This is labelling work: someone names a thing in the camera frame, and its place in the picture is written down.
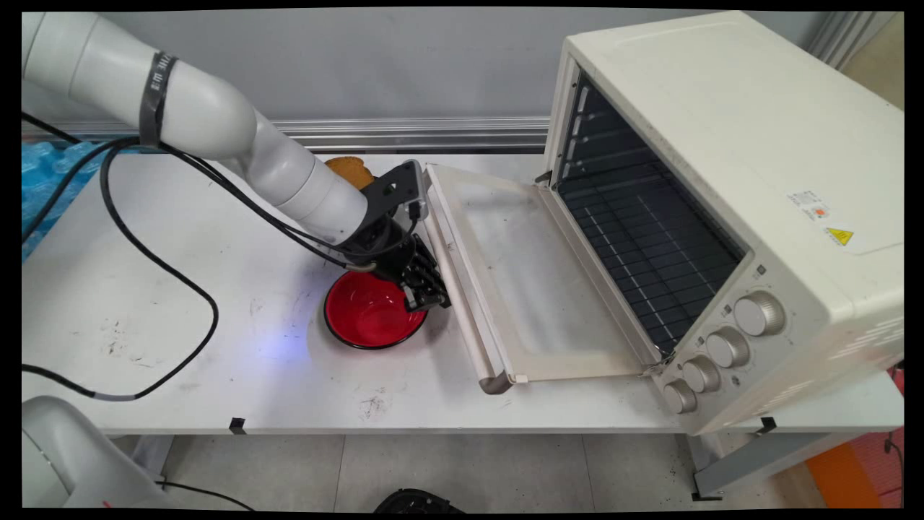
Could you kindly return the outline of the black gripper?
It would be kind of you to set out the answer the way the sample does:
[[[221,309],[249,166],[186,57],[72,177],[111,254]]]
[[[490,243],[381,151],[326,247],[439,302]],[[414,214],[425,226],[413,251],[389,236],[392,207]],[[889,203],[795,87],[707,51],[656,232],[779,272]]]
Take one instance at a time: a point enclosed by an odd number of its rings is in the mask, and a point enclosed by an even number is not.
[[[373,275],[381,280],[401,282],[405,310],[426,312],[452,306],[438,264],[430,250],[414,233],[418,220],[404,227],[396,218],[384,216],[357,231],[338,246],[353,264],[374,263]]]

